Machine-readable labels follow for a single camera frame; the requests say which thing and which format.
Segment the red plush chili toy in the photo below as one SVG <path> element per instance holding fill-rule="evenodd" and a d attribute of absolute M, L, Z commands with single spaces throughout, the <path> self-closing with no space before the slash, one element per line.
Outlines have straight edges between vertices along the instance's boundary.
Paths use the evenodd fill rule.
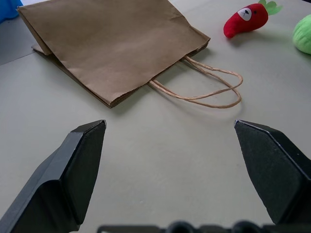
<path fill-rule="evenodd" d="M 282 6 L 275 1 L 259 0 L 233 14 L 223 27 L 226 38 L 231 39 L 241 33 L 248 33 L 263 27 L 269 16 L 282 10 Z"/>

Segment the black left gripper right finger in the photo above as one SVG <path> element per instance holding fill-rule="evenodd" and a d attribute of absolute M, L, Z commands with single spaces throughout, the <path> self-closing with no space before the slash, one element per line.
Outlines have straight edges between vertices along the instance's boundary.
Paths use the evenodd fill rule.
<path fill-rule="evenodd" d="M 234 125 L 250 180 L 274 224 L 311 223 L 311 159 L 281 131 Z"/>

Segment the brown paper bag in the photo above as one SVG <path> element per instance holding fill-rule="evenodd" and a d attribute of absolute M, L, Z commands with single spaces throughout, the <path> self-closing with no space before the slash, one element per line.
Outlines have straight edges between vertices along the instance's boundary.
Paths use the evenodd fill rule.
<path fill-rule="evenodd" d="M 203 74 L 217 72 L 192 59 L 210 38 L 169 0 L 47 0 L 17 11 L 35 50 L 108 107 L 146 84 L 179 99 L 156 77 L 182 60 Z"/>

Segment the green plush toy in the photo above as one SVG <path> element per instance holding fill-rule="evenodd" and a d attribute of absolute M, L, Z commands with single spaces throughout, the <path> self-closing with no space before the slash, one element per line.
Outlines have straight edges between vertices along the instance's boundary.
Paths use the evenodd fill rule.
<path fill-rule="evenodd" d="M 295 26 L 293 44 L 299 51 L 311 55 L 311 14 L 305 16 Z"/>

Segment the blue object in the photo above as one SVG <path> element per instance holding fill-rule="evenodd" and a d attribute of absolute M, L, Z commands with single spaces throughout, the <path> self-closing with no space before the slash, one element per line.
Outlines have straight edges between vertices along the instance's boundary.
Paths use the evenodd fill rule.
<path fill-rule="evenodd" d="M 0 0 L 0 23 L 18 16 L 17 8 L 23 6 L 21 0 Z"/>

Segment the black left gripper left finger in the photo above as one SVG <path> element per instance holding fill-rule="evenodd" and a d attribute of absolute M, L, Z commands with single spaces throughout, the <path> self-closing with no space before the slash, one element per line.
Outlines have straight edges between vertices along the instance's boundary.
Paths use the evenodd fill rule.
<path fill-rule="evenodd" d="M 9 206 L 0 219 L 0 233 L 78 231 L 97 179 L 105 130 L 105 120 L 72 130 Z"/>

